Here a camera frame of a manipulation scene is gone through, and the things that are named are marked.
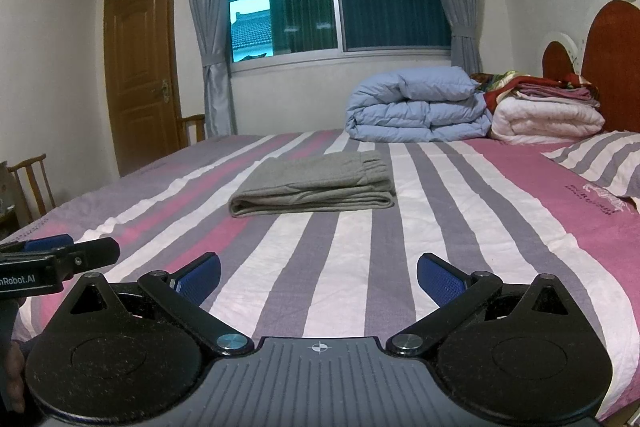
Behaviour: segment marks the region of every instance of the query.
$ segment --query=gray ribbed plate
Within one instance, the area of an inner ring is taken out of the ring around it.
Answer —
[[[66,425],[49,419],[43,427]],[[488,427],[449,400],[417,360],[373,338],[267,338],[254,354],[216,362],[203,384],[139,427]],[[575,427],[595,426],[590,420]]]

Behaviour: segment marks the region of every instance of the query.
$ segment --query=chair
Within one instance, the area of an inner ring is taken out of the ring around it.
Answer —
[[[204,115],[203,114],[194,114],[193,116],[188,116],[187,118],[178,118],[178,123],[182,127],[182,140],[185,147],[191,145],[191,141],[189,138],[189,128],[191,125],[196,126],[196,143],[204,140]]]
[[[29,222],[34,221],[33,214],[31,213],[31,209],[27,203],[27,196],[24,193],[24,189],[22,188],[22,184],[20,183],[19,171],[20,169],[24,169],[27,172],[27,179],[29,180],[29,184],[31,185],[31,191],[33,192],[33,197],[36,200],[36,205],[38,206],[38,211],[40,213],[40,217],[44,216],[47,213],[47,208],[44,205],[44,200],[42,199],[42,193],[40,191],[40,187],[38,186],[38,181],[36,180],[36,175],[33,172],[33,164],[40,163],[40,169],[42,170],[42,177],[44,178],[44,184],[47,187],[47,194],[49,195],[49,201],[51,203],[51,208],[56,207],[56,202],[53,200],[53,194],[51,194],[51,188],[49,187],[49,180],[47,180],[47,173],[44,170],[44,159],[47,157],[46,154],[42,156],[38,156],[36,158],[30,158],[25,160],[24,162],[18,163],[18,165],[14,165],[13,167],[7,167],[7,170],[14,175],[15,182],[18,185],[18,192],[22,199],[24,206],[26,207],[26,211],[29,217]]]

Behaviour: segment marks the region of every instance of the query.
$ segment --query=tiled roof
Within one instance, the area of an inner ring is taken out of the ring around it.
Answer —
[[[231,43],[234,50],[271,44],[271,16],[269,10],[236,14],[231,25]]]

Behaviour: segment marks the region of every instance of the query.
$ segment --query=folded white quilt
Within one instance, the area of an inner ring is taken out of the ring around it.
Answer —
[[[492,137],[516,144],[579,141],[602,129],[593,107],[505,98],[494,113]]]

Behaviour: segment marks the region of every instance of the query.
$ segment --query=folded blue comforter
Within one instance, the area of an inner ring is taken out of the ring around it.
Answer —
[[[361,82],[347,107],[356,140],[454,141],[486,136],[491,114],[479,84],[457,67],[413,68]]]

